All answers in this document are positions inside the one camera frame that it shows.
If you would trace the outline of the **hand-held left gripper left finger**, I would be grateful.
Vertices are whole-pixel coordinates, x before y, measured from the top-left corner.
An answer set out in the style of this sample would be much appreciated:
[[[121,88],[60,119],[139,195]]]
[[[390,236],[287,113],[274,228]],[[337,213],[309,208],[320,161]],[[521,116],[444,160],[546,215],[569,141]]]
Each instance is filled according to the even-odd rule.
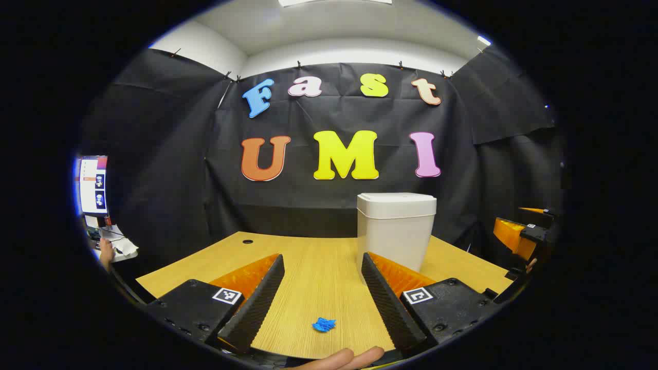
[[[147,312],[192,340],[246,354],[285,272],[283,255],[273,254],[212,283],[187,280],[147,304]]]

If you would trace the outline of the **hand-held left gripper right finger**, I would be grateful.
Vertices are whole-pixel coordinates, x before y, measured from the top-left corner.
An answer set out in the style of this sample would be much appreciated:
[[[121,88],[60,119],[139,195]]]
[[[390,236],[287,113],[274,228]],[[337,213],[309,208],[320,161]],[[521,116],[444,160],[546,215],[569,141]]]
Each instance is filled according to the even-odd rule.
[[[453,277],[434,281],[371,252],[362,255],[361,274],[402,354],[444,346],[500,311],[489,289],[480,293]]]

